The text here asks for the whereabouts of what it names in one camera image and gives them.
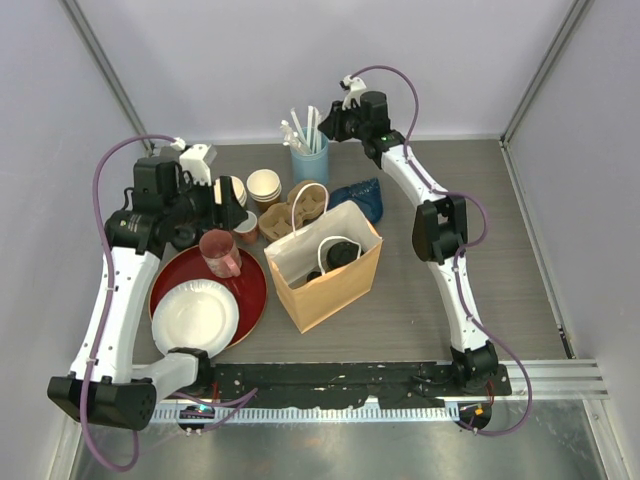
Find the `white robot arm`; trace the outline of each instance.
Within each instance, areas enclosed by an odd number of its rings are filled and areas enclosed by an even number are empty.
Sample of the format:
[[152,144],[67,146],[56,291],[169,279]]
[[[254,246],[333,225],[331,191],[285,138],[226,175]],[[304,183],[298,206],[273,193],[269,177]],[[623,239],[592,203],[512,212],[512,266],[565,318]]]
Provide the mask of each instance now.
[[[133,169],[132,208],[128,209],[127,197],[125,206],[105,223],[115,282],[98,352],[91,359],[89,423],[142,430],[156,402],[184,387],[196,393],[211,384],[207,352],[180,345],[151,365],[139,369],[132,366],[145,298],[176,228],[195,224],[203,229],[230,229],[247,218],[230,177],[220,178],[221,203],[214,203],[209,165],[215,149],[209,145],[183,145],[181,149],[184,151],[176,152],[167,147],[158,156],[138,160]],[[106,259],[103,265],[91,321],[78,355],[68,375],[52,377],[47,390],[49,398],[75,419],[79,417],[80,388],[109,288]]]
[[[402,191],[409,198],[414,208],[418,208],[425,202],[434,203],[439,200],[445,200],[445,195],[442,193],[433,193],[433,190],[438,192],[446,192],[446,190],[438,185],[422,165],[418,163],[411,147],[407,147],[407,152],[409,160],[413,160],[413,164],[420,169],[421,175],[429,181],[432,186],[431,190],[424,185],[418,174],[409,166],[404,156],[404,148],[402,146],[391,147],[382,154],[382,171],[387,173],[400,185],[400,188],[402,188]],[[453,257],[444,259],[444,263],[442,264],[438,262],[428,262],[428,265],[436,279],[447,312],[449,329],[451,331],[451,347],[459,352],[464,352],[467,349],[477,350],[485,346],[489,339],[484,333],[475,328],[462,308],[453,275]],[[464,292],[467,305],[474,313],[475,318],[480,320],[473,299],[473,293],[471,292],[471,286],[469,285],[469,277],[466,274],[467,260],[465,257],[460,258],[458,261],[458,269],[460,270],[462,291]]]
[[418,162],[404,137],[391,128],[384,93],[367,90],[358,77],[345,77],[341,86],[347,91],[345,99],[332,103],[319,129],[330,140],[360,140],[365,155],[409,198],[416,209],[413,248],[418,258],[428,263],[444,301],[456,381],[463,387],[484,386],[497,372],[498,358],[489,338],[474,325],[463,306],[462,299],[480,323],[466,257],[456,255],[468,242],[465,200],[449,195]]

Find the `blue cup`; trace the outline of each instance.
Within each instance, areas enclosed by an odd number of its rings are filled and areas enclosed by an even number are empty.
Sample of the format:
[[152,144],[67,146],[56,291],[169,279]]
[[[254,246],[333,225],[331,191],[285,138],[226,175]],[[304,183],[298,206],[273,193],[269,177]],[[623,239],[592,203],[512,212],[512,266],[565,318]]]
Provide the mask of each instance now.
[[314,182],[326,185],[329,183],[329,139],[323,134],[321,139],[320,152],[311,155],[303,155],[291,149],[291,164],[293,166],[293,183],[298,184],[303,180],[313,180]]

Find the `red tray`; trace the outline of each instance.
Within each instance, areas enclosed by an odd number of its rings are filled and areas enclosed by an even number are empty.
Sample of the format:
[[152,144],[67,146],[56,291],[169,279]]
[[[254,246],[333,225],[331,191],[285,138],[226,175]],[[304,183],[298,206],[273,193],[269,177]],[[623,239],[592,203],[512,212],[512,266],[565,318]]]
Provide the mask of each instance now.
[[227,287],[238,302],[240,318],[238,329],[231,339],[229,347],[251,333],[262,317],[267,304],[267,279],[258,261],[247,251],[240,249],[242,259],[242,273],[239,277],[218,278],[200,255],[198,246],[179,253],[162,269],[151,288],[149,298],[149,313],[153,320],[153,313],[169,290],[189,280],[204,278],[221,283]]

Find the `brown paper bag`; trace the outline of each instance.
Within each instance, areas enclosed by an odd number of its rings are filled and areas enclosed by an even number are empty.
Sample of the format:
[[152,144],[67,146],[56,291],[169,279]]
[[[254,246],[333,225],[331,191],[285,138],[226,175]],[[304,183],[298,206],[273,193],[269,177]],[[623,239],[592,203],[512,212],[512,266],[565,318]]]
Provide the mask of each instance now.
[[[364,253],[350,264],[307,282],[310,272],[324,272],[318,259],[324,262],[326,251],[340,240],[321,243],[336,236],[359,244]],[[381,248],[382,238],[352,201],[265,248],[278,297],[301,333],[371,290]]]

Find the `stack of paper cups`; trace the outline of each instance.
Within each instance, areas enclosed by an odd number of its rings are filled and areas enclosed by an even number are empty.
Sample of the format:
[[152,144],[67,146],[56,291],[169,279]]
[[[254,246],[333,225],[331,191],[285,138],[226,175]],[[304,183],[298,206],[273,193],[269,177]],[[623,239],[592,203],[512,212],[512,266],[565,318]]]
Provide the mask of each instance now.
[[[231,177],[231,184],[233,185],[233,193],[235,193],[238,202],[243,207],[247,206],[247,190],[244,188],[242,180],[238,177]],[[213,185],[214,199],[217,204],[222,204],[222,194],[220,193],[220,179],[216,179],[216,183]]]
[[282,184],[273,170],[256,170],[247,179],[247,189],[261,212],[280,202]]

